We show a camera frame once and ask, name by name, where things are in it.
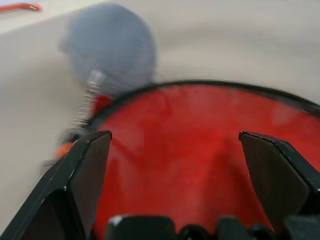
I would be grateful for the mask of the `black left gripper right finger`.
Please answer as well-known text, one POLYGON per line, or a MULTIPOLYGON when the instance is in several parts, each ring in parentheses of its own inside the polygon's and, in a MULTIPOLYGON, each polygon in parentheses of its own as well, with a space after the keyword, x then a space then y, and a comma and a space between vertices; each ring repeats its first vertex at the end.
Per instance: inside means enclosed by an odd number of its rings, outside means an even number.
POLYGON ((320 212, 320 172, 289 142, 242 131, 245 161, 255 193, 275 231, 291 215, 320 212))

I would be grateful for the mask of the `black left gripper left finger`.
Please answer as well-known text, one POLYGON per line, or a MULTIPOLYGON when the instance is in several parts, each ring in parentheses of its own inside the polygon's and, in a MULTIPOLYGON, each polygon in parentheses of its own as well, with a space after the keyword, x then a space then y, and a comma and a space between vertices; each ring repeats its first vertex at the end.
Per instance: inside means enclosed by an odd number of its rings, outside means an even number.
POLYGON ((112 140, 110 131, 77 140, 39 180, 2 240, 86 240, 96 219, 112 140))

